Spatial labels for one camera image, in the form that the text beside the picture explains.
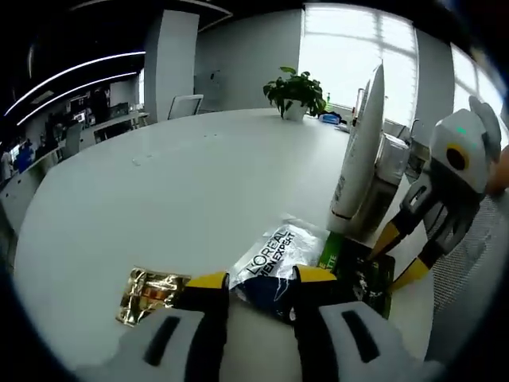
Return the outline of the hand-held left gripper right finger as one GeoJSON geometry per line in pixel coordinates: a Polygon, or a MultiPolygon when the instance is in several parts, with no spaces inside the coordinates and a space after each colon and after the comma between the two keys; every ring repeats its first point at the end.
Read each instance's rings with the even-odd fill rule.
{"type": "Polygon", "coordinates": [[[304,381],[437,381],[441,364],[422,361],[402,335],[363,302],[344,302],[329,271],[297,265],[293,331],[304,381]]]}

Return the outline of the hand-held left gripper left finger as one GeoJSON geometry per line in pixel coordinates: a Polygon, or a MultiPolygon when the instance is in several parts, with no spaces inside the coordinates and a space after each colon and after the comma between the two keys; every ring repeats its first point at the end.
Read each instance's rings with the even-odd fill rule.
{"type": "Polygon", "coordinates": [[[78,381],[218,381],[230,302],[226,271],[192,279],[170,308],[121,336],[116,353],[78,381]]]}

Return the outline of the person's right hand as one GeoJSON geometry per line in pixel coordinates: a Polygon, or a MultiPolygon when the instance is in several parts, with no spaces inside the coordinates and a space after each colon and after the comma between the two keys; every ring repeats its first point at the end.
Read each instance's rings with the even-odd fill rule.
{"type": "Polygon", "coordinates": [[[509,184],[509,146],[505,146],[498,162],[493,162],[490,177],[486,186],[486,194],[498,195],[508,188],[509,184]]]}

